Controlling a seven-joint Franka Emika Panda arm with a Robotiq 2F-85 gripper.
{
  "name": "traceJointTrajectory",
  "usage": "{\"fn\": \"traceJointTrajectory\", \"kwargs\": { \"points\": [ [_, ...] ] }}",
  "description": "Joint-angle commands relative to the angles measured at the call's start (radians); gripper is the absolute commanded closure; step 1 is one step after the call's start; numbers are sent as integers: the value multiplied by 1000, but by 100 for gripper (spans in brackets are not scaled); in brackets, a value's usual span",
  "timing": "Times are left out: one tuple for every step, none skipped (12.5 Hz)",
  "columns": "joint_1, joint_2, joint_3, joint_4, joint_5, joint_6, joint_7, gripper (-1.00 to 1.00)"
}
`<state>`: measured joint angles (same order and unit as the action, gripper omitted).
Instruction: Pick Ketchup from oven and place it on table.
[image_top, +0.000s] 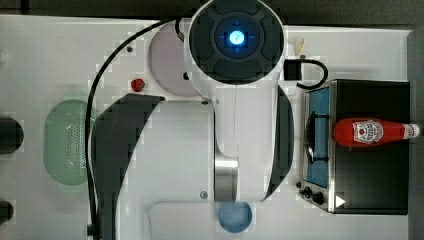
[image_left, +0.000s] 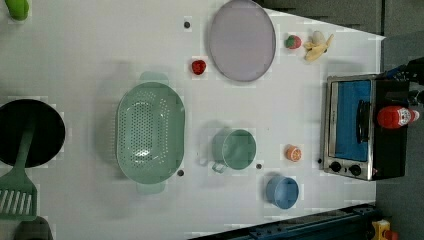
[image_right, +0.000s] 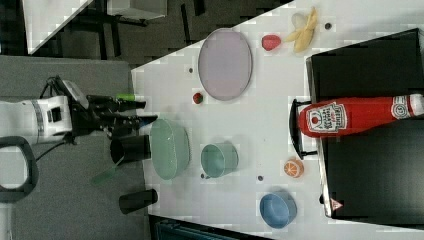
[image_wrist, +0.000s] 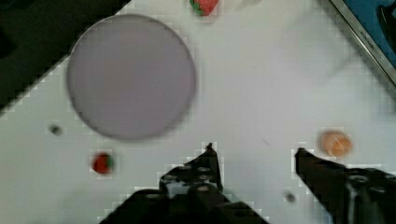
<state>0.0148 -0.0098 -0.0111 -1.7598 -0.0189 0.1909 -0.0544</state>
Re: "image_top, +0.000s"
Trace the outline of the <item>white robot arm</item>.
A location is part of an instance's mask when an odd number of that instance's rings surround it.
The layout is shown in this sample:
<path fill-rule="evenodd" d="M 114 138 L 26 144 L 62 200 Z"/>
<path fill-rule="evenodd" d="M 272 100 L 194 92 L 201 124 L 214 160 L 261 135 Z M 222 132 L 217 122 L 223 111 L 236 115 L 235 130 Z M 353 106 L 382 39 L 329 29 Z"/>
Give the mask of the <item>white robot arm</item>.
<path fill-rule="evenodd" d="M 95 120 L 95 240 L 151 240 L 162 203 L 268 198 L 288 173 L 291 104 L 280 87 L 284 27 L 262 0 L 208 0 L 184 38 L 188 96 L 160 85 Z"/>

